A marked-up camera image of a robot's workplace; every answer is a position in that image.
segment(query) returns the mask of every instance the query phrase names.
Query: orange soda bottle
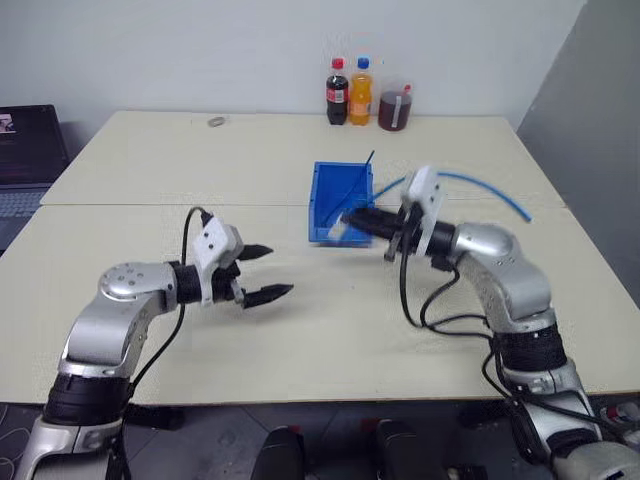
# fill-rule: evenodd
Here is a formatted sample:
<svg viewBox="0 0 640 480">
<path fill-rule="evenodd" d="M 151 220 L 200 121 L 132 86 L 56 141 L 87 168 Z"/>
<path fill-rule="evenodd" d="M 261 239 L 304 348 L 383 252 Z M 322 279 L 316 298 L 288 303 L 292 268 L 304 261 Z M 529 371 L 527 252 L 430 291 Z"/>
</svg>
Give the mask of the orange soda bottle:
<svg viewBox="0 0 640 480">
<path fill-rule="evenodd" d="M 371 86 L 373 79 L 367 73 L 369 59 L 358 58 L 358 72 L 351 77 L 349 95 L 349 119 L 354 125 L 366 125 L 371 116 Z"/>
</svg>

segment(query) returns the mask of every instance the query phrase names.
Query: laptop keyboard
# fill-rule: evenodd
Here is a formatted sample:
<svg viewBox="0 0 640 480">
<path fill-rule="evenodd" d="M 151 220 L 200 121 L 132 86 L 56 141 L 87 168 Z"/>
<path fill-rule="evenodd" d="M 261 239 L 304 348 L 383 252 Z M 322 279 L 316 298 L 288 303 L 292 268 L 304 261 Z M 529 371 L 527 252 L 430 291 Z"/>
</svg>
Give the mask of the laptop keyboard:
<svg viewBox="0 0 640 480">
<path fill-rule="evenodd" d="M 30 217 L 45 192 L 0 193 L 0 217 Z"/>
</svg>

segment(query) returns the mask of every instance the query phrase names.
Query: red bottle cap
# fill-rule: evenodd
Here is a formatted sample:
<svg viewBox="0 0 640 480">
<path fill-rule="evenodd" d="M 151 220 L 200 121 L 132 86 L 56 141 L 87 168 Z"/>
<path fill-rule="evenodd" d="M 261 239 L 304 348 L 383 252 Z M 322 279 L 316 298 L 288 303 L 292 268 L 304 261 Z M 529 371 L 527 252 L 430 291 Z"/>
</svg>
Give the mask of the red bottle cap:
<svg viewBox="0 0 640 480">
<path fill-rule="evenodd" d="M 336 70 L 344 68 L 344 58 L 334 58 L 331 60 L 331 67 Z"/>
</svg>

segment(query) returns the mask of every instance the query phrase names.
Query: blue bottle cap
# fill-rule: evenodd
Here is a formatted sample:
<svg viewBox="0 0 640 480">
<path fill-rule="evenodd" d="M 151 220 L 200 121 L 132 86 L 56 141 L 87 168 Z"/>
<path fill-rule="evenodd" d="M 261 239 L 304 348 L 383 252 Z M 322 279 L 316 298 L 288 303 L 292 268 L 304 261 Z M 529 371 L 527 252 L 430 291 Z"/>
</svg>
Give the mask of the blue bottle cap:
<svg viewBox="0 0 640 480">
<path fill-rule="evenodd" d="M 358 68 L 360 70 L 369 68 L 369 59 L 367 57 L 358 57 Z"/>
</svg>

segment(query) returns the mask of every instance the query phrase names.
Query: gray wall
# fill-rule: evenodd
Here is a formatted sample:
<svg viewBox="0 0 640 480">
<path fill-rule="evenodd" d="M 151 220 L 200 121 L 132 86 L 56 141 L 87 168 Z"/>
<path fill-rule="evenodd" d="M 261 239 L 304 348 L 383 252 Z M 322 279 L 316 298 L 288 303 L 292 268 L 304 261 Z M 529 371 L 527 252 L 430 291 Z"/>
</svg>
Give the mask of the gray wall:
<svg viewBox="0 0 640 480">
<path fill-rule="evenodd" d="M 518 134 L 640 305 L 638 0 L 588 2 Z"/>
<path fill-rule="evenodd" d="M 517 127 L 584 3 L 0 0 L 0 105 L 55 104 L 76 151 L 117 109 L 322 112 L 330 57 L 368 53 L 415 113 Z"/>
</svg>

